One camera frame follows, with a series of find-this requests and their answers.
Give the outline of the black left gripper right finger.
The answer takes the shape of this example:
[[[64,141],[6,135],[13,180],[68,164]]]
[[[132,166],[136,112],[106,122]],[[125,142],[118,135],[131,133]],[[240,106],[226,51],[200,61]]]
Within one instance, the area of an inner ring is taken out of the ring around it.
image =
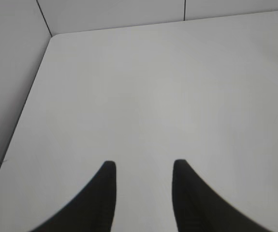
[[[179,232],[266,232],[221,198],[188,164],[174,161],[173,211]]]

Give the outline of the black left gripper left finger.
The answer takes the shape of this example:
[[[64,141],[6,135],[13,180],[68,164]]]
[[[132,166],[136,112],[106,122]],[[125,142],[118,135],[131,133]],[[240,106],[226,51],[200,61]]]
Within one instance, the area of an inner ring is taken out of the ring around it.
[[[35,232],[109,232],[117,200],[117,168],[105,161],[88,184]]]

